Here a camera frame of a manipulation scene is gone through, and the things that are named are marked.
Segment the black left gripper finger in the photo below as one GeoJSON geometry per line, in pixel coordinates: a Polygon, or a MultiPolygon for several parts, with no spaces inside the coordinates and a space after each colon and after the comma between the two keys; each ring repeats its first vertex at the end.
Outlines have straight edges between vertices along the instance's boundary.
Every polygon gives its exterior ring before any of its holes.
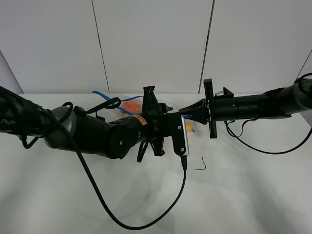
{"type": "Polygon", "coordinates": [[[159,103],[159,114],[167,114],[168,112],[173,110],[173,107],[169,107],[166,103],[159,103]]]}

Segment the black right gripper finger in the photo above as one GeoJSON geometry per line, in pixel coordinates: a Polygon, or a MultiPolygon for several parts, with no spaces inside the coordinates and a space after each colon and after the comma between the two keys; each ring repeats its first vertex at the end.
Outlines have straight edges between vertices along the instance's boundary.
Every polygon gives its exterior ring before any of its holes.
{"type": "Polygon", "coordinates": [[[201,99],[196,103],[179,109],[179,113],[183,115],[205,115],[207,113],[206,99],[201,99]]]}
{"type": "Polygon", "coordinates": [[[188,120],[192,120],[192,121],[201,123],[203,125],[207,125],[208,122],[209,122],[205,115],[191,115],[191,114],[187,114],[187,115],[185,115],[185,118],[188,119],[188,120]]]}

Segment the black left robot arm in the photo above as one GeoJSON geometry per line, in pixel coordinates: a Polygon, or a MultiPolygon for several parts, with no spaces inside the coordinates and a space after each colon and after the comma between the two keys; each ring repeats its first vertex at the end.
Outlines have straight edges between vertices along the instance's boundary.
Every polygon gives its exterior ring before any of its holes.
{"type": "Polygon", "coordinates": [[[27,141],[27,137],[32,136],[34,140],[43,138],[53,149],[110,159],[123,159],[139,144],[138,161],[142,160],[148,145],[156,156],[164,155],[164,139],[171,137],[175,153],[186,156],[188,146],[183,115],[159,103],[153,91],[152,86],[144,88],[141,113],[106,122],[98,111],[118,108],[120,98],[112,98],[90,110],[71,102],[48,110],[1,88],[0,130],[18,136],[26,149],[33,146],[33,142],[27,141]]]}

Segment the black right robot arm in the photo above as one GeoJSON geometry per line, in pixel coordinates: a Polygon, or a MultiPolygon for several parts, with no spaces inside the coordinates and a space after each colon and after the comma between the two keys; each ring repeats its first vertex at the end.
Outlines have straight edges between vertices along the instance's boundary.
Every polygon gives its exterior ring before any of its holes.
{"type": "Polygon", "coordinates": [[[205,98],[179,112],[190,120],[208,124],[210,138],[217,138],[218,121],[281,119],[312,109],[312,80],[300,78],[293,85],[259,95],[236,97],[229,89],[214,94],[211,79],[204,80],[205,98]]]}

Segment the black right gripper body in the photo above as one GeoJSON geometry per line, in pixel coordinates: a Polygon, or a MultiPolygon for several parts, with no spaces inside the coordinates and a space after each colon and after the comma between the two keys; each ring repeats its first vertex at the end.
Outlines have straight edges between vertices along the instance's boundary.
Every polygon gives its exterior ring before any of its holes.
{"type": "Polygon", "coordinates": [[[234,94],[224,87],[221,95],[215,96],[211,78],[205,79],[203,84],[206,100],[206,119],[209,124],[210,138],[217,138],[216,122],[230,120],[234,94]]]}

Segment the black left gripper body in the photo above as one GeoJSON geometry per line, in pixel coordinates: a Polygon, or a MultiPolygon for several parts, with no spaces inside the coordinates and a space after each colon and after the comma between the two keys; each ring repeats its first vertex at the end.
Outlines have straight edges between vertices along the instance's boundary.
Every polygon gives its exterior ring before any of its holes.
{"type": "Polygon", "coordinates": [[[140,116],[146,120],[147,130],[145,130],[146,140],[139,147],[137,162],[142,161],[148,145],[151,145],[155,156],[165,154],[163,144],[166,137],[171,137],[172,116],[179,114],[159,114],[159,102],[155,97],[154,89],[154,86],[143,88],[143,105],[140,116]]]}

